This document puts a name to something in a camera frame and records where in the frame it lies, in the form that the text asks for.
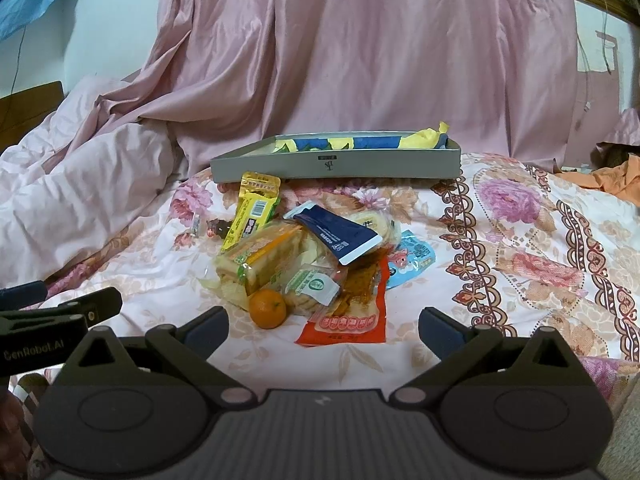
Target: gray box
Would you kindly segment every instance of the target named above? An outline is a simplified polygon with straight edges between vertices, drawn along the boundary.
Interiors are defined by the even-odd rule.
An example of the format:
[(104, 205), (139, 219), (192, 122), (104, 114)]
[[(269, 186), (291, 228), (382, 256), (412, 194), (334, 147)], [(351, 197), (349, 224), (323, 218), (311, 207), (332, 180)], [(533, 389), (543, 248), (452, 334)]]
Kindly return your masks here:
[(217, 184), (240, 182), (245, 171), (292, 178), (457, 178), (460, 146), (439, 150), (374, 148), (273, 153), (277, 140), (335, 137), (406, 137), (415, 132), (332, 132), (269, 137), (211, 159)]

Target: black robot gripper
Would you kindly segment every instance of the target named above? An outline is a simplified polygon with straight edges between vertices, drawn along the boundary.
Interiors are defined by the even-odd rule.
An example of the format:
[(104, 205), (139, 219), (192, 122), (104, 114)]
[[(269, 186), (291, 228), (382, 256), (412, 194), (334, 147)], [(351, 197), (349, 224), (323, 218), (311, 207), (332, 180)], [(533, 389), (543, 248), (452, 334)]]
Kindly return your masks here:
[(0, 378), (4, 386), (14, 374), (65, 362), (90, 327), (117, 316), (122, 307), (120, 293), (110, 286), (54, 308), (18, 310), (32, 301), (43, 301), (46, 290), (44, 283), (34, 282), (3, 289), (0, 294)]
[(258, 399), (206, 361), (228, 334), (222, 307), (141, 337), (96, 327), (36, 412), (48, 480), (603, 478), (612, 416), (558, 332), (504, 338), (433, 308), (418, 327), (441, 361), (389, 400)]

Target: orange cloth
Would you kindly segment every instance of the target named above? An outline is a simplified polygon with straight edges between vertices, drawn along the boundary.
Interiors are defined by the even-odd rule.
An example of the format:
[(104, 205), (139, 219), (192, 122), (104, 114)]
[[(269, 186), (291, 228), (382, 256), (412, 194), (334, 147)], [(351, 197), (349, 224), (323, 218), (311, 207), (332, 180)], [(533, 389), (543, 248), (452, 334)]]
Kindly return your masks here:
[(601, 168), (591, 174), (577, 171), (556, 174), (586, 189), (597, 189), (640, 206), (640, 157), (629, 155), (629, 160), (615, 168)]

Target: wooden frame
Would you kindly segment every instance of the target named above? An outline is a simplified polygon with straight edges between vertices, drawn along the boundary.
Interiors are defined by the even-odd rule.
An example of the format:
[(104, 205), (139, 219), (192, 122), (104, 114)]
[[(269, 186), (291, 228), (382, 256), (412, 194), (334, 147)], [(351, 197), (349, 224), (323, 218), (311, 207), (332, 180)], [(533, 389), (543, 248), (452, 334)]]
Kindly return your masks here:
[(606, 10), (612, 16), (617, 16), (626, 22), (640, 27), (640, 12), (622, 0), (583, 0), (588, 4)]

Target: orange fruit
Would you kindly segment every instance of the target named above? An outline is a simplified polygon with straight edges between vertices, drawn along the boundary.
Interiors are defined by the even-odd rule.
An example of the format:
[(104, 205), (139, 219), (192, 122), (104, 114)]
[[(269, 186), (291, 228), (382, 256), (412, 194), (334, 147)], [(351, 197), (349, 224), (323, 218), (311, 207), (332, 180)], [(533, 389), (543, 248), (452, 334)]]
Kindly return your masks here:
[(282, 294), (270, 288), (254, 292), (249, 297), (249, 316), (265, 330), (280, 326), (287, 318), (287, 305)]

